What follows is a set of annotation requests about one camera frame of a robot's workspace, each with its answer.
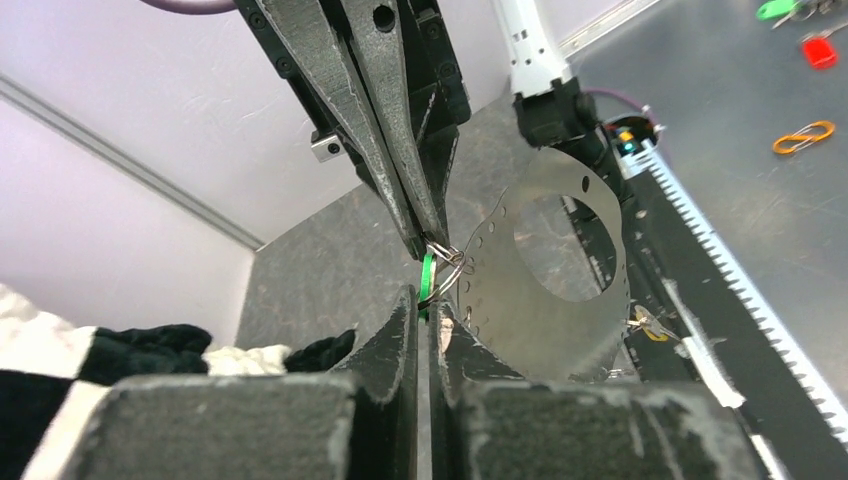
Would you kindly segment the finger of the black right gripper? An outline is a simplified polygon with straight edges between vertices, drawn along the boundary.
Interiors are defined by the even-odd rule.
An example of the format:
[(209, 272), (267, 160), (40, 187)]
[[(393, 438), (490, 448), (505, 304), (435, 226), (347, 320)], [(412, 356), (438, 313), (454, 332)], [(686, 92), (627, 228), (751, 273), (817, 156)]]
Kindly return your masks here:
[(377, 194), (410, 255), (419, 260), (426, 240), (412, 237), (417, 223), (407, 210), (400, 181), (356, 59), (351, 27), (340, 2), (338, 15), (318, 1), (259, 1), (297, 72), (338, 123), (339, 132), (362, 158)]
[(437, 212), (412, 130), (400, 12), (395, 1), (344, 1), (356, 59), (375, 108), (408, 213), (411, 235), (449, 244), (447, 224)]

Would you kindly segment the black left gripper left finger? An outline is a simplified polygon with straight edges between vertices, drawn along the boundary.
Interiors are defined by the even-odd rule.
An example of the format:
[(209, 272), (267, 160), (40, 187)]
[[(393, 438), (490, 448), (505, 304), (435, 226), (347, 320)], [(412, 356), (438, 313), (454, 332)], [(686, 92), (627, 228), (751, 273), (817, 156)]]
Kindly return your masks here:
[(397, 292), (385, 324), (336, 368), (358, 389), (349, 479), (414, 479), (418, 437), (418, 295)]

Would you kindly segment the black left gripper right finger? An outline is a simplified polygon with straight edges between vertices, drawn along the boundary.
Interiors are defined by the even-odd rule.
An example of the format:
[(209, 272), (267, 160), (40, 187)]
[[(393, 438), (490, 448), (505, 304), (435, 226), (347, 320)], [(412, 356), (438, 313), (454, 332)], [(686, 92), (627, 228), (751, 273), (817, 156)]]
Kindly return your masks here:
[(450, 299), (428, 308), (431, 466), (434, 479), (462, 477), (458, 403), (472, 382), (521, 380), (461, 323)]

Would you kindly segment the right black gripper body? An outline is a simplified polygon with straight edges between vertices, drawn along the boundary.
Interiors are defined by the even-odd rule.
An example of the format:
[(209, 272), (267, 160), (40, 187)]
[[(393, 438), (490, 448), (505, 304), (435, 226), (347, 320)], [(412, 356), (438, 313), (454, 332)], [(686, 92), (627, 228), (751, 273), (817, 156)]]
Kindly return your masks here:
[[(331, 140), (346, 153), (358, 177), (377, 194), (358, 153), (339, 132), (338, 123), (297, 72), (281, 41), (257, 9), (259, 1), (240, 1), (237, 9), (272, 64), (292, 88), (314, 124), (317, 140)], [(330, 14), (342, 1), (318, 1)], [(445, 196), (458, 128), (470, 117), (461, 71), (438, 5), (434, 1), (395, 1), (400, 12), (412, 130), (437, 212), (445, 215)]]

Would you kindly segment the green key tag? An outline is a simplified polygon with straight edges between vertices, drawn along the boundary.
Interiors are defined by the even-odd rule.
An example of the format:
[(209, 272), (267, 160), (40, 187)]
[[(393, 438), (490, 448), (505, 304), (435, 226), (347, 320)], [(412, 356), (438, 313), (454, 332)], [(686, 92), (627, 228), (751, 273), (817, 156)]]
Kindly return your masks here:
[(767, 0), (756, 11), (760, 21), (784, 18), (791, 15), (799, 6), (798, 0)]
[(418, 314), (417, 318), (421, 322), (425, 322), (427, 318), (427, 309), (433, 301), (435, 292), (437, 260), (433, 251), (428, 251), (421, 265), (421, 275), (418, 294)]

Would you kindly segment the yellow key tag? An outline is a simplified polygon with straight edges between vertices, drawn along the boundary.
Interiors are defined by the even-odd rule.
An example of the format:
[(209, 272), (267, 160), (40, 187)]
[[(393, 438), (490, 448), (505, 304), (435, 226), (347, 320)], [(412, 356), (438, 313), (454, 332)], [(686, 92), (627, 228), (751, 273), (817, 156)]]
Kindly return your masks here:
[(647, 308), (633, 306), (633, 316), (627, 322), (633, 331), (642, 331), (654, 342), (678, 341), (679, 337), (666, 328)]

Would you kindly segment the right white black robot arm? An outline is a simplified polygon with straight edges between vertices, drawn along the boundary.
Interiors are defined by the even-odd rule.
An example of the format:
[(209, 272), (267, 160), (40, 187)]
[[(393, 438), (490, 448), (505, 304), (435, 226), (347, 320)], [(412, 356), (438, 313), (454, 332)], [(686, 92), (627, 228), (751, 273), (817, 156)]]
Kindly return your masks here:
[[(382, 200), (408, 253), (449, 245), (445, 197), (470, 102), (435, 1), (240, 1), (236, 5), (319, 140), (334, 140)], [(592, 97), (533, 1), (499, 1), (518, 129), (606, 172)]]

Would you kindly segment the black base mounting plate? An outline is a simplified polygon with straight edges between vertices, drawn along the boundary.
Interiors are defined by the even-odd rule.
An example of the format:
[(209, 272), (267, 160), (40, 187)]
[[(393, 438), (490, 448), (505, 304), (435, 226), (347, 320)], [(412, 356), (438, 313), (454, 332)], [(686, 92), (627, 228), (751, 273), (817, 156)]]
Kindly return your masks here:
[(847, 475), (847, 412), (650, 141), (619, 162), (634, 300), (678, 337), (635, 343), (644, 379), (692, 375), (736, 410), (780, 479)]

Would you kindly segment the black white checkered pillow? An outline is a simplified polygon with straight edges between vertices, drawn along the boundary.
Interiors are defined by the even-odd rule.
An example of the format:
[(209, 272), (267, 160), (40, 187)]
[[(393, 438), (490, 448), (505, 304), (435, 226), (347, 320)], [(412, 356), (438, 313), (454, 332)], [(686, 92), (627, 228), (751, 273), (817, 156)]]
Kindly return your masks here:
[(1, 288), (1, 476), (56, 479), (95, 407), (141, 375), (279, 376), (326, 372), (353, 350), (348, 329), (301, 349), (216, 346), (191, 324), (116, 331), (76, 326)]

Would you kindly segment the orange carabiner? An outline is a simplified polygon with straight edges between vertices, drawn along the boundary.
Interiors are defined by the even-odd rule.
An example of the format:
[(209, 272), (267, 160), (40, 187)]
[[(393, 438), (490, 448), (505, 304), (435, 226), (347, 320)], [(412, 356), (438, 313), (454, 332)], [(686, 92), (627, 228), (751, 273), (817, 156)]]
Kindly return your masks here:
[(836, 125), (830, 121), (812, 122), (798, 131), (777, 138), (771, 149), (778, 155), (793, 155), (828, 139), (835, 131)]

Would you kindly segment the red key tag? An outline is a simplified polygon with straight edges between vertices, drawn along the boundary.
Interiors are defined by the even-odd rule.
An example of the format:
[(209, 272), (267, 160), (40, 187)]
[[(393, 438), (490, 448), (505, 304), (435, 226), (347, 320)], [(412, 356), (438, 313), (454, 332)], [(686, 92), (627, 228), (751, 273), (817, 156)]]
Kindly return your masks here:
[(826, 70), (839, 61), (839, 54), (826, 36), (812, 36), (800, 43), (800, 51), (813, 70)]

